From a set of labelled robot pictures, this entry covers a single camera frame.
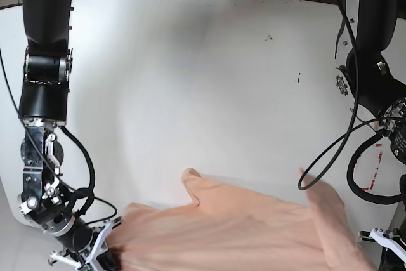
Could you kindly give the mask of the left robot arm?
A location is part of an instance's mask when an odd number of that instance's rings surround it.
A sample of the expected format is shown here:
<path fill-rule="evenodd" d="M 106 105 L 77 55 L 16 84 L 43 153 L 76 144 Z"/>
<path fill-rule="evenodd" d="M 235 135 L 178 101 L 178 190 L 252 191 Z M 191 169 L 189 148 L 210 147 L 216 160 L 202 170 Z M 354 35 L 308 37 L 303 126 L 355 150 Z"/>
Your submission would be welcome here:
<path fill-rule="evenodd" d="M 355 166 L 360 156 L 382 138 L 390 141 L 396 159 L 405 162 L 405 85 L 395 79 L 382 52 L 396 27 L 399 0 L 335 0 L 342 22 L 337 34 L 335 58 L 339 74 L 336 86 L 352 95 L 354 104 L 348 129 L 332 144 L 338 152 L 352 132 L 373 122 L 378 128 L 353 153 L 346 171 L 350 190 L 360 199 L 378 205 L 405 202 L 405 178 L 398 195 L 375 195 L 357 185 Z"/>

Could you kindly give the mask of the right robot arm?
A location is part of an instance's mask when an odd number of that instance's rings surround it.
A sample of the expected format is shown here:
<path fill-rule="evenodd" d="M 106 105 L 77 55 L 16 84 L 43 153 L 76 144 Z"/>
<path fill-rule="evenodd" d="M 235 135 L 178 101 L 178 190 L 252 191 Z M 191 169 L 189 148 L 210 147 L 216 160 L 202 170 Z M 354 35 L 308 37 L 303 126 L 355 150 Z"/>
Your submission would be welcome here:
<path fill-rule="evenodd" d="M 49 263 L 62 262 L 76 270 L 119 270 L 107 236 L 121 223 L 117 216 L 85 222 L 95 200 L 95 169 L 87 187 L 74 189 L 61 179 L 63 149 L 55 129 L 66 131 L 72 0 L 22 0 L 27 49 L 23 65 L 18 116 L 25 130 L 21 144 L 24 163 L 20 211 L 62 245 Z"/>

